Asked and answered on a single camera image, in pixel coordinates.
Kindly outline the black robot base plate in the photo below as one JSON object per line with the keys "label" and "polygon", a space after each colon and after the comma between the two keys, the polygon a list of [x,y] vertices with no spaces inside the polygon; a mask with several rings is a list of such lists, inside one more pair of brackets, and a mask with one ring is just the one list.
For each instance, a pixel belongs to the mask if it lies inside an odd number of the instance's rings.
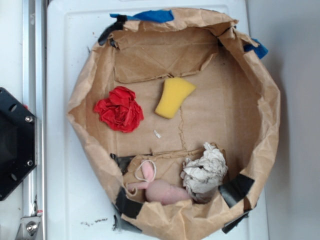
{"label": "black robot base plate", "polygon": [[0,88],[0,200],[4,201],[36,167],[36,117]]}

